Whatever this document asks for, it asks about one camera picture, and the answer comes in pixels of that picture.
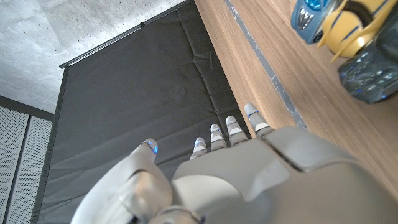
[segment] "gray concrete surface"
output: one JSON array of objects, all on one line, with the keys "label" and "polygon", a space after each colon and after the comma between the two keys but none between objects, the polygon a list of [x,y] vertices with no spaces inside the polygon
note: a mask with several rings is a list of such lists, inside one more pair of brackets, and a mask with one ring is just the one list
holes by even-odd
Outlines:
[{"label": "gray concrete surface", "polygon": [[59,65],[183,0],[0,0],[0,95],[55,112]]}]

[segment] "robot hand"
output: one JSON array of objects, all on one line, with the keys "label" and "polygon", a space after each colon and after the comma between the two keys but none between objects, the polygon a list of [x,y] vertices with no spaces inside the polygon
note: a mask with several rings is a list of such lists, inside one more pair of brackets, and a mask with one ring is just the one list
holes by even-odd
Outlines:
[{"label": "robot hand", "polygon": [[[260,115],[259,111],[252,103],[246,104],[244,110],[258,138],[273,130],[266,123],[265,119]],[[228,116],[226,118],[226,125],[228,128],[228,136],[231,147],[248,141],[248,137],[246,137],[245,133],[242,131],[241,127],[233,116]],[[210,134],[211,152],[227,148],[227,143],[223,138],[223,133],[221,132],[221,129],[217,124],[211,125]],[[195,147],[193,148],[193,154],[190,159],[200,157],[206,153],[207,151],[205,140],[202,137],[197,138],[197,140],[195,141]]]},{"label": "robot hand", "polygon": [[245,112],[256,139],[226,119],[227,147],[211,126],[171,182],[145,140],[84,197],[76,223],[396,223],[398,204],[346,151],[307,130],[272,129],[253,104]]}]

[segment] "blue toy car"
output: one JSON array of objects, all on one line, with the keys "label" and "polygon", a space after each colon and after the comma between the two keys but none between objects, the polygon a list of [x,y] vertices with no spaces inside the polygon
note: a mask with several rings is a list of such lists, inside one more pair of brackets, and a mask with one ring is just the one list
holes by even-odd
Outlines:
[{"label": "blue toy car", "polygon": [[290,23],[308,44],[317,43],[322,35],[322,23],[343,0],[298,0]]}]

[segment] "floor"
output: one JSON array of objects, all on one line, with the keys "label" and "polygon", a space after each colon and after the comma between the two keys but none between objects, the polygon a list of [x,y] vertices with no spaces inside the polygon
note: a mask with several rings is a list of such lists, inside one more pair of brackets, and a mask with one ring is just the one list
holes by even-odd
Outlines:
[{"label": "floor", "polygon": [[195,2],[243,113],[252,102],[273,128],[308,128],[398,198],[398,96],[374,105],[349,96],[336,71],[346,59],[330,63],[326,47],[307,45],[291,28],[295,0]]},{"label": "floor", "polygon": [[182,1],[1,1],[0,95],[54,113],[60,64]]}]

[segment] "yellow toy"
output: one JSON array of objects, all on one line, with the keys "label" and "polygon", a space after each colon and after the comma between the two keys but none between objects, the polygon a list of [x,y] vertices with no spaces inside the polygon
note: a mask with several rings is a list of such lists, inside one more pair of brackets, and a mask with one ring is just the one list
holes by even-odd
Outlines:
[{"label": "yellow toy", "polygon": [[354,57],[377,34],[398,0],[344,0],[323,23],[318,47],[327,45],[337,57]]}]

